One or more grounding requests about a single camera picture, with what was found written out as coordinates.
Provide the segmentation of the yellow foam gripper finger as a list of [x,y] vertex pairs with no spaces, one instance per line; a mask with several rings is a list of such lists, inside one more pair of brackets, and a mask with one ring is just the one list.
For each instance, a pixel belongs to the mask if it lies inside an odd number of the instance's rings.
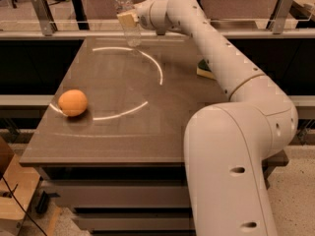
[[138,24],[137,15],[134,11],[127,11],[117,15],[117,19],[124,28],[135,28]]

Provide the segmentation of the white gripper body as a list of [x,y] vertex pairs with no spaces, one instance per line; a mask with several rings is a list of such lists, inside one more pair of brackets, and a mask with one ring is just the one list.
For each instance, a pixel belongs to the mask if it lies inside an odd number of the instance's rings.
[[158,28],[158,0],[146,0],[135,5],[138,22],[145,30]]

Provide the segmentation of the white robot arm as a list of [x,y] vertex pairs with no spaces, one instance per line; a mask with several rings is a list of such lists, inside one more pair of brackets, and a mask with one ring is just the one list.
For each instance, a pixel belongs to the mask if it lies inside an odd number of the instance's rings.
[[196,112],[184,160],[197,236],[278,236],[262,162],[293,139],[291,99],[208,22],[196,0],[147,0],[119,9],[122,26],[190,36],[228,99]]

